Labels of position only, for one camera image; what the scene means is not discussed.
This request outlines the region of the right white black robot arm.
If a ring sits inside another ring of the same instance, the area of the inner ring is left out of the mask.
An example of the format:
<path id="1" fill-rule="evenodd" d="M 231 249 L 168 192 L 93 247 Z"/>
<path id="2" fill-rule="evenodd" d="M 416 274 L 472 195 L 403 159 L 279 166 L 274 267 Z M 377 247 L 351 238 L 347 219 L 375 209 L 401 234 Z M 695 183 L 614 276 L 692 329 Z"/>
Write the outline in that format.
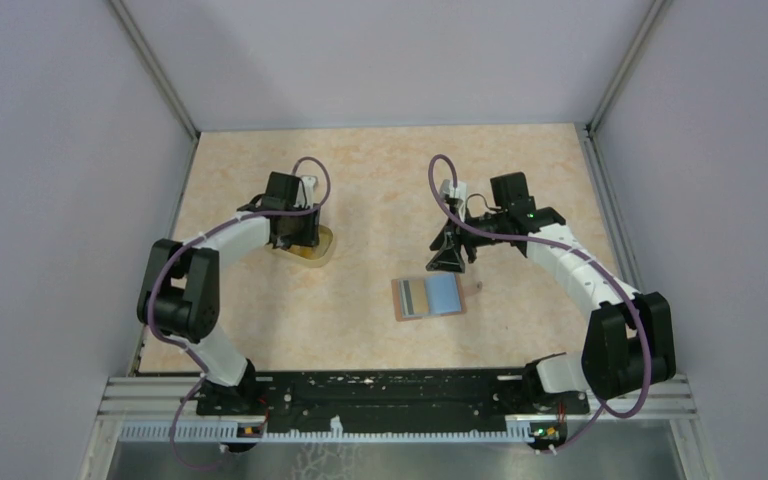
<path id="1" fill-rule="evenodd" d="M 447 221 L 430 248 L 429 271 L 462 273 L 484 246 L 508 243 L 543 268 L 588 320 L 583 347 L 533 361 L 523 398 L 550 411 L 563 393 L 591 391 L 610 400 L 672 379 L 676 374 L 670 306 L 658 292 L 641 293 L 614 276 L 576 239 L 552 207 L 539 208 L 523 173 L 491 180 L 495 205 L 474 216 L 467 186 L 446 179 L 437 197 Z"/>

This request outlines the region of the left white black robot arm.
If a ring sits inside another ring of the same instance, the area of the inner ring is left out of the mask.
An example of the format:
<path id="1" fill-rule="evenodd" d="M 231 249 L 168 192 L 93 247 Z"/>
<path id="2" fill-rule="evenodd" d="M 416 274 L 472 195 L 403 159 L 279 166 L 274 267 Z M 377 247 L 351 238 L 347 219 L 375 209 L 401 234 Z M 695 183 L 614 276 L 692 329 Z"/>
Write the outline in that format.
<path id="1" fill-rule="evenodd" d="M 265 191 L 224 222 L 185 241 L 160 239 L 150 249 L 138 320 L 158 341 L 186 354 L 204 385 L 237 414 L 257 406 L 260 388 L 253 362 L 219 325 L 221 272 L 265 247 L 318 246 L 317 184 L 314 176 L 273 172 Z"/>

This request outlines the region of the beige oval card tray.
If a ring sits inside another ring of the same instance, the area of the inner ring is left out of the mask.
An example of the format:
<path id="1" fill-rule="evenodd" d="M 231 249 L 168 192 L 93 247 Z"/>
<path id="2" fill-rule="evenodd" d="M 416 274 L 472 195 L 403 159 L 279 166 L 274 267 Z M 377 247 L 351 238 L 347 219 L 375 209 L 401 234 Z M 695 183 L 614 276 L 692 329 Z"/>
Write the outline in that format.
<path id="1" fill-rule="evenodd" d="M 289 249 L 269 249 L 273 255 L 305 268 L 321 268 L 336 251 L 337 239 L 334 232 L 325 225 L 318 227 L 319 243 L 316 246 L 291 246 Z"/>

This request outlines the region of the brown leather card holder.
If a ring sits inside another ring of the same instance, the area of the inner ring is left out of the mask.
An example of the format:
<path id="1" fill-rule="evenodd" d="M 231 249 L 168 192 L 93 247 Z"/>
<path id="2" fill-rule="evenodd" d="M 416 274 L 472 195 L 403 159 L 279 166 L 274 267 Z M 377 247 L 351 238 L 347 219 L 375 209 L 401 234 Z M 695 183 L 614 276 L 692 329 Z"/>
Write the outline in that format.
<path id="1" fill-rule="evenodd" d="M 425 280 L 430 312 L 425 316 L 403 318 L 399 283 L 405 279 Z M 397 322 L 463 315 L 468 311 L 466 300 L 482 292 L 484 283 L 475 279 L 463 280 L 461 274 L 434 273 L 426 276 L 397 278 L 391 281 L 393 311 Z"/>

